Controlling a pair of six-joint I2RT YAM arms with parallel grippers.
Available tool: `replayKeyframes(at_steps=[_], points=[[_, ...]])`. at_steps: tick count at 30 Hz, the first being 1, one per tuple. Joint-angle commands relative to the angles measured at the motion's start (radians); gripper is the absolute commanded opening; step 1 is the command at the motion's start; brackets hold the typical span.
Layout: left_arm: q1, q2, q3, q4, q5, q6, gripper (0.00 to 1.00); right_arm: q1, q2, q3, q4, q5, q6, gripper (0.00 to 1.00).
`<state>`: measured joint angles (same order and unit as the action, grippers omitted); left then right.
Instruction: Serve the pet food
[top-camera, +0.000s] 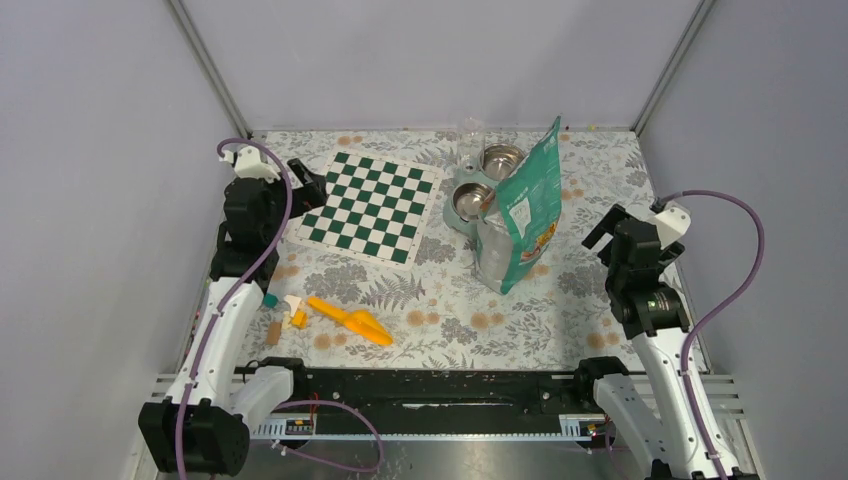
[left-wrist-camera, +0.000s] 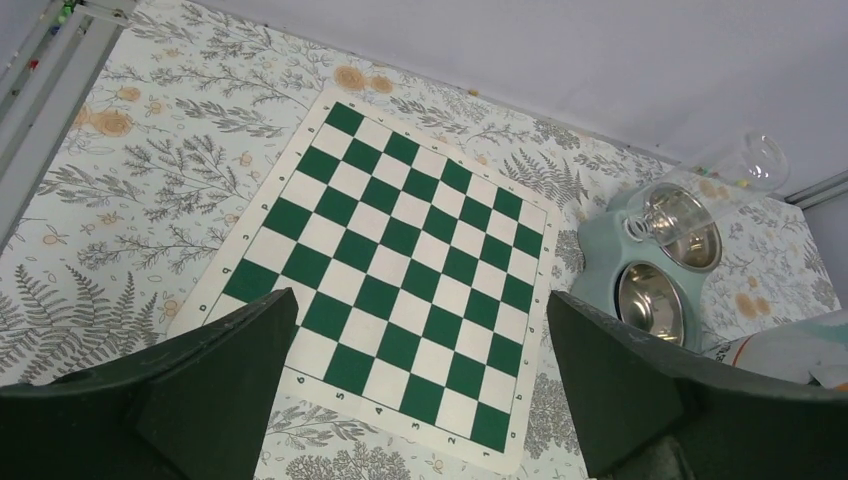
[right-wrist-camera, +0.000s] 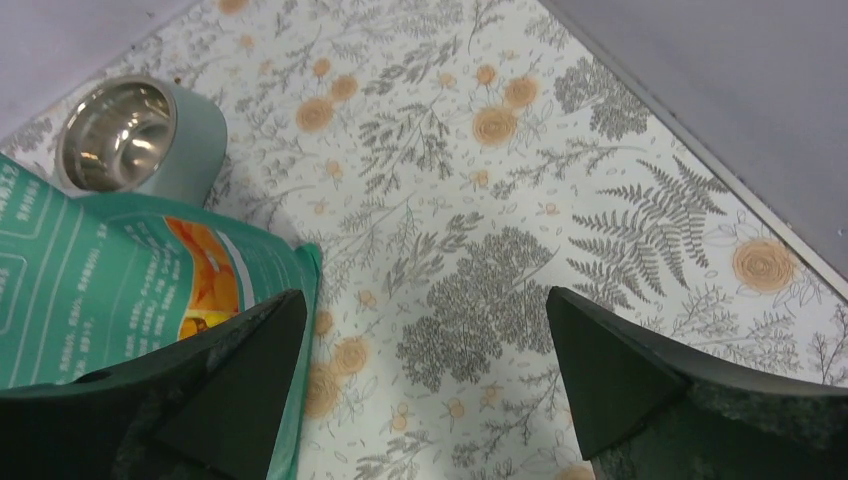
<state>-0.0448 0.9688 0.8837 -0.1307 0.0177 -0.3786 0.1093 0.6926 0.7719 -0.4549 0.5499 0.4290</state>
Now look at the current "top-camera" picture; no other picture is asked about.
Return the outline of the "orange plastic scoop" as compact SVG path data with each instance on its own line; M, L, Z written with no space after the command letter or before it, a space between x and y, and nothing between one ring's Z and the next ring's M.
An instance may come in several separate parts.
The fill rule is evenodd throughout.
M376 345L393 344L393 338L389 332L366 310L346 311L318 297L308 297L307 304L317 313Z

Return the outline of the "green pet food bag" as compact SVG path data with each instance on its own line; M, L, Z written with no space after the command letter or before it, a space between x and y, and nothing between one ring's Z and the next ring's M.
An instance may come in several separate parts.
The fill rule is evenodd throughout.
M475 273L501 295L532 270L556 233L561 215L560 127L557 117L482 205Z

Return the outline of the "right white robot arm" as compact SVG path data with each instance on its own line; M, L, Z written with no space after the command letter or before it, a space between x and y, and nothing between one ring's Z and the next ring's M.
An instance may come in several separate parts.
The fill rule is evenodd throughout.
M583 240L607 269L605 291L647 375L656 406L636 393L617 357L580 361L573 396L583 410L602 410L646 479L747 479L716 421L695 364L693 327L679 292L661 278L684 247L687 210L672 205L640 220L613 205Z

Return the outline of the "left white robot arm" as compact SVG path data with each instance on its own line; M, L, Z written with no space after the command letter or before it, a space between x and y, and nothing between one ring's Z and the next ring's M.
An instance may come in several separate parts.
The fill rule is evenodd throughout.
M164 399L145 403L138 425L164 473L235 476L252 433L280 404L296 411L309 401L307 380L273 361L233 388L237 358L279 260L279 230L325 204L324 176L299 159L286 166L300 181L236 178L225 188L224 220L210 266L207 305L177 378Z

